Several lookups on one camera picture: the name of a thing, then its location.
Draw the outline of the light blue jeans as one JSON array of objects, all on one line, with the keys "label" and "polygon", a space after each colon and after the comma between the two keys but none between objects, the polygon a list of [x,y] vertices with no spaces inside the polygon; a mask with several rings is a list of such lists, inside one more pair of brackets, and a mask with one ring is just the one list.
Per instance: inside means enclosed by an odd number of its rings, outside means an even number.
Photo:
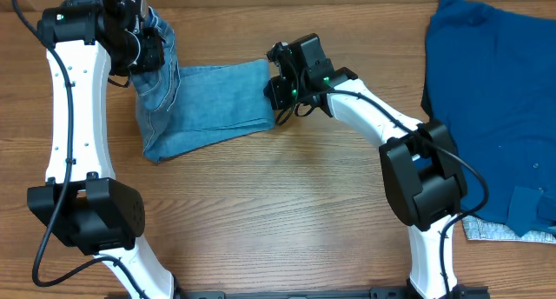
[{"label": "light blue jeans", "polygon": [[162,37],[165,64],[133,74],[142,153],[152,163],[239,136],[271,130],[275,113],[263,91],[268,63],[182,67],[174,29],[149,9],[148,29]]}]

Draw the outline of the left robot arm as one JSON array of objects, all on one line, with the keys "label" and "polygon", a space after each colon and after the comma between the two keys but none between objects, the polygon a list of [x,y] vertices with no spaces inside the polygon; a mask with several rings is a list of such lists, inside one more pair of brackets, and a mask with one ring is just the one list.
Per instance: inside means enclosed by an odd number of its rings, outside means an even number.
[{"label": "left robot arm", "polygon": [[27,204],[46,237],[106,265],[128,297],[180,298],[144,235],[140,193],[116,180],[107,138],[108,86],[163,65],[147,16],[145,0],[66,0],[31,27],[47,50],[53,133],[45,183],[28,189]]}]

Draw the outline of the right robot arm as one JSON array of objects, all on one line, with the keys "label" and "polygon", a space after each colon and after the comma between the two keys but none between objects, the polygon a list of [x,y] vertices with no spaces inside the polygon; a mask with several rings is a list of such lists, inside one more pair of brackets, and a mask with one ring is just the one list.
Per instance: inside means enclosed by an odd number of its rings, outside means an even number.
[{"label": "right robot arm", "polygon": [[349,125],[378,149],[387,202],[409,234],[405,296],[463,297],[453,272],[452,238],[467,183],[447,128],[405,116],[352,70],[334,68],[316,34],[276,43],[267,58],[280,72],[265,90],[279,124],[305,105]]}]

